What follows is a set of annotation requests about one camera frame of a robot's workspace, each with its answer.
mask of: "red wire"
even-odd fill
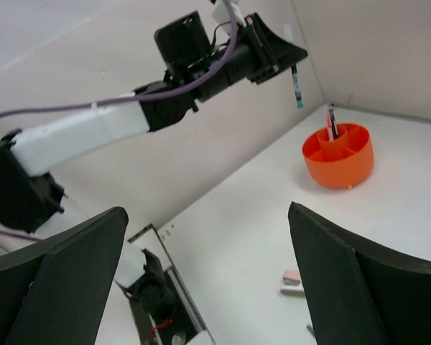
[[[166,320],[164,320],[163,322],[161,322],[159,325],[156,325],[154,328],[152,328],[149,332],[149,334],[154,334],[155,331],[157,331],[158,329],[161,328],[166,328],[170,323],[172,323],[173,320],[171,318],[167,318]]]

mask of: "pen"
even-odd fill
[[[294,37],[292,36],[292,25],[284,24],[284,33],[286,34],[286,40],[293,42]],[[299,73],[297,71],[297,65],[293,65],[290,70],[292,71],[292,81],[294,82],[295,100],[297,101],[297,108],[303,108],[302,102],[302,91],[300,90],[299,84]]]
[[[338,127],[337,127],[337,121],[335,120],[335,115],[333,113],[333,104],[331,104],[329,107],[329,115],[330,115],[330,124],[332,126],[333,138],[337,139],[338,138]]]
[[[325,107],[325,120],[327,122],[329,141],[333,142],[334,140],[333,127],[332,127],[332,121],[330,120],[330,112],[328,107]]]
[[[302,108],[303,107],[302,91],[300,90],[299,73],[297,71],[297,66],[293,65],[291,67],[291,71],[292,71],[292,80],[294,81],[295,100],[297,101],[297,108]]]

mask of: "orange pen holder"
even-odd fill
[[[302,153],[313,179],[327,188],[352,188],[374,167],[369,131],[358,124],[339,124],[339,137],[329,140],[327,128],[311,135]]]

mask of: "white wall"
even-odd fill
[[[0,1],[0,71],[119,0]]]
[[[326,101],[431,119],[431,0],[292,0]]]
[[[20,3],[24,8],[34,1]],[[208,31],[215,26],[209,1],[127,0],[104,4],[110,7],[91,20],[71,21],[68,32],[67,23],[59,23],[57,28],[46,23],[40,29],[50,34],[7,55],[11,60],[21,58],[11,65],[4,61],[5,68],[0,66],[0,111],[94,100],[130,91],[162,77],[164,64],[154,45],[155,29],[195,9],[200,10]],[[43,11],[59,11],[58,6],[62,6],[61,1],[46,1]],[[241,8],[244,13],[258,11],[280,34],[283,23],[291,22],[296,43],[303,46],[289,0],[276,0],[274,4],[270,0],[245,0]],[[97,13],[99,9],[93,6],[90,11]],[[34,17],[29,14],[26,22],[40,20],[41,12],[35,13]],[[202,104],[198,114],[189,113],[177,126],[67,162],[56,167],[54,175],[89,214],[119,205],[129,212],[131,227],[148,223],[161,226],[322,104],[310,61],[301,63],[299,70],[305,102],[300,111],[289,73],[262,87],[243,82]],[[15,127],[41,124],[55,117],[2,120],[0,137]],[[291,147],[291,152],[299,149]]]

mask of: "pink marker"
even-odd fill
[[[329,141],[333,142],[333,130],[332,130],[332,120],[330,119],[330,113],[328,107],[325,107],[325,120],[327,121],[327,129],[329,135]]]

